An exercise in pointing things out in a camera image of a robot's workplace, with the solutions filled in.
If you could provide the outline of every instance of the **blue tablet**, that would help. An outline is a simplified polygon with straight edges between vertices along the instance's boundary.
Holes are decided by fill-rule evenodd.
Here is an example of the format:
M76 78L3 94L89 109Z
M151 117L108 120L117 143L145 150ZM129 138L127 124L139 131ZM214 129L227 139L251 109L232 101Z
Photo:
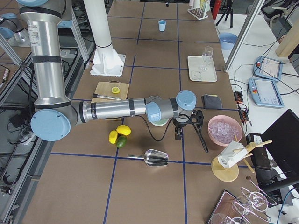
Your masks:
M281 78L282 65L282 61L260 56L257 58L256 64L253 66L253 72L255 76L278 82Z
M285 105L274 80L250 78L248 81L252 99L257 105L283 108Z

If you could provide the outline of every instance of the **white tray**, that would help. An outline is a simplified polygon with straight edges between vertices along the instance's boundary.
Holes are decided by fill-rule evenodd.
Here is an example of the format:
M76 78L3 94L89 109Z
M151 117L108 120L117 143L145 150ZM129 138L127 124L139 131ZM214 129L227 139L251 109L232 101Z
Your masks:
M189 78L195 82L216 82L217 74L214 66L214 61L211 58L211 63L206 67L207 70L201 70L203 65L201 56L188 56Z

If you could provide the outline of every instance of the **metal scoop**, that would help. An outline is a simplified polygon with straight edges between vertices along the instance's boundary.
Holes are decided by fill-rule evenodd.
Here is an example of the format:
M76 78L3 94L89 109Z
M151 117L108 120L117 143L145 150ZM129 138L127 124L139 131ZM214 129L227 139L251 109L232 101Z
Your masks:
M144 162L150 167L166 166L168 164L168 154L158 150L149 149L144 156L128 155L130 159L144 159Z

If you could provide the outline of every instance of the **pink bowl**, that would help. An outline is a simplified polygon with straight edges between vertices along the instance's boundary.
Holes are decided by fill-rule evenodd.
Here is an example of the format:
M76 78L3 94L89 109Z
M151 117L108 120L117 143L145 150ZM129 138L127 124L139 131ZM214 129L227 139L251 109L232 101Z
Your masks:
M209 134L210 139L211 139L213 142L215 142L217 145L219 145L219 146L228 146L228 144L218 141L216 138L214 138L214 137L212 136L212 133L210 133L210 129L209 129L210 125L211 125L212 123L214 123L216 120L220 120L220 119L223 119L224 122L225 122L225 123L228 123L230 126L234 126L235 128L237 128L237 130L238 130L239 133L240 133L240 134L237 136L237 140L240 141L241 138L242 138L242 136L243 136L243 130L242 130L241 125L240 125L235 119L233 119L233 118L231 118L231 117L229 117L229 116L226 116L226 115L217 115L217 116L212 117L212 118L210 119L210 121L209 121L209 123L208 123L208 125L207 125L207 127L208 127L208 128L207 128L207 133Z

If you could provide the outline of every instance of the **ice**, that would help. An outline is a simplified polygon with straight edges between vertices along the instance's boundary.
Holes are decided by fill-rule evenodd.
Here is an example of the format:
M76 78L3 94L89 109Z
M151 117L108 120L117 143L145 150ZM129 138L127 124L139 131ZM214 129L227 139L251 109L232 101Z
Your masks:
M238 138L240 135L240 132L235 126L225 123L223 119L211 123L209 125L209 130L216 140L224 144L229 144L231 141L235 140L235 136Z

